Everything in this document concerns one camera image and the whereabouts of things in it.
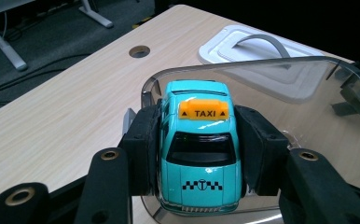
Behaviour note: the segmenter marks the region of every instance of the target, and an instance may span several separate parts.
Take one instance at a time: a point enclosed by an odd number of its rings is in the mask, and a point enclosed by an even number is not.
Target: floor
[[[0,35],[7,22],[5,40],[28,64],[25,71],[17,71],[0,50],[0,107],[127,34],[133,25],[154,14],[153,0],[96,0],[99,14],[114,23],[113,28],[107,29],[81,13],[79,1],[54,2],[58,3],[43,11],[25,6],[28,11],[21,10],[21,22],[18,15],[14,16],[20,9],[16,13],[0,13]]]

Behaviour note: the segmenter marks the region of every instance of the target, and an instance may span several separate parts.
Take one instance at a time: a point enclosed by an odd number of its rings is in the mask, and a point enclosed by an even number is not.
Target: orange taxi sign
[[[191,99],[179,106],[180,119],[227,119],[228,103],[214,99]]]

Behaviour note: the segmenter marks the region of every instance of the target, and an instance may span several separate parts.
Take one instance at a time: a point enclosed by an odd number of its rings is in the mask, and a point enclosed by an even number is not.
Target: rear window
[[[236,158],[229,133],[177,132],[166,160],[180,165],[208,167],[230,165]]]

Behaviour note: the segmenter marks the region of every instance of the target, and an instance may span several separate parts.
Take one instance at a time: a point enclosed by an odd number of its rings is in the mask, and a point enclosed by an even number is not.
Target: teal toy taxi
[[[242,194],[242,168],[228,87],[209,80],[169,82],[161,113],[161,205],[185,215],[235,210]]]

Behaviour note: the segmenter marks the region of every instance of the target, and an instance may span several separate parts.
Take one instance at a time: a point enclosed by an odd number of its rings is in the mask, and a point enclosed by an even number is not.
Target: toy car
[[[159,200],[175,213],[237,208],[242,168],[228,87],[208,80],[169,82],[161,101]]]

